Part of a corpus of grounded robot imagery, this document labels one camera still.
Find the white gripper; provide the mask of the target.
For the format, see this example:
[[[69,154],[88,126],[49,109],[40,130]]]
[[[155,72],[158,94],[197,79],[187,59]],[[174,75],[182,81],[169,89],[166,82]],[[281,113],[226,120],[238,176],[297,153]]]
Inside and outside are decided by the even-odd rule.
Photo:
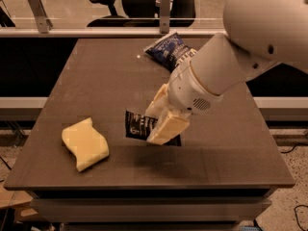
[[[222,100],[209,93],[195,77],[189,61],[180,63],[171,73],[168,84],[162,84],[145,110],[145,115],[158,118],[147,142],[163,145],[180,135],[190,121],[177,111],[169,111],[169,103],[184,113],[204,115]]]

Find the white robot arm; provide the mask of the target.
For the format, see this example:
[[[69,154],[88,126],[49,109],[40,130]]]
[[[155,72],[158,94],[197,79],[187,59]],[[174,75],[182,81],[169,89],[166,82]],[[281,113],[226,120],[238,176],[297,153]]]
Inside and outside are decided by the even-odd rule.
[[[158,119],[147,141],[162,145],[181,134],[189,116],[215,108],[223,94],[278,64],[308,67],[307,0],[228,0],[225,32],[171,72],[145,114]]]

